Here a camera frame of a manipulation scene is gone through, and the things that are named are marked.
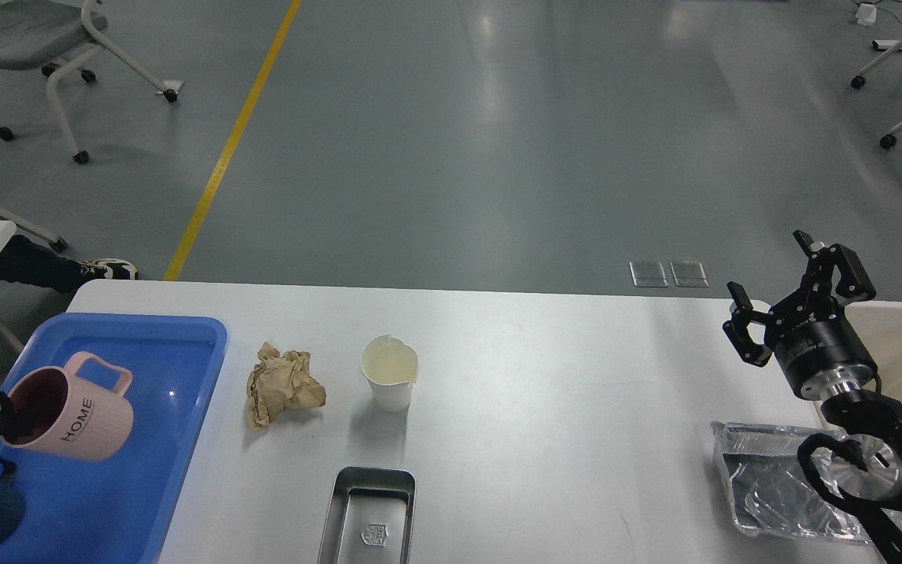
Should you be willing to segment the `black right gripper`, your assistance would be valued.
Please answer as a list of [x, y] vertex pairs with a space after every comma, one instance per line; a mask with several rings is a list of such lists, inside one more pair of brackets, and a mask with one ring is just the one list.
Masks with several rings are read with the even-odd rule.
[[[761, 312], [744, 286], [727, 282], [731, 317], [722, 328], [742, 361], [765, 367], [774, 354], [795, 396], [826, 400], [833, 385], [850, 383], [859, 389], [878, 376], [878, 365], [844, 307], [871, 301], [877, 291], [854, 250], [824, 245], [802, 230], [792, 236], [806, 255], [797, 292]], [[752, 338], [751, 324], [766, 326], [765, 343]]]

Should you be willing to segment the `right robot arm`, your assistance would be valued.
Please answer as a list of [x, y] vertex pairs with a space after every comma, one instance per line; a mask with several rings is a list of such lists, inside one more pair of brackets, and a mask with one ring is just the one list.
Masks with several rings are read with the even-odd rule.
[[875, 298], [857, 253], [795, 230], [806, 256], [799, 286], [767, 311], [755, 310], [731, 281], [723, 332], [741, 360], [774, 358], [795, 396], [816, 401], [824, 420], [845, 433], [813, 433], [798, 447], [804, 479], [830, 506], [855, 518], [888, 563], [902, 563], [902, 403], [881, 392], [879, 367], [850, 324], [846, 307]]

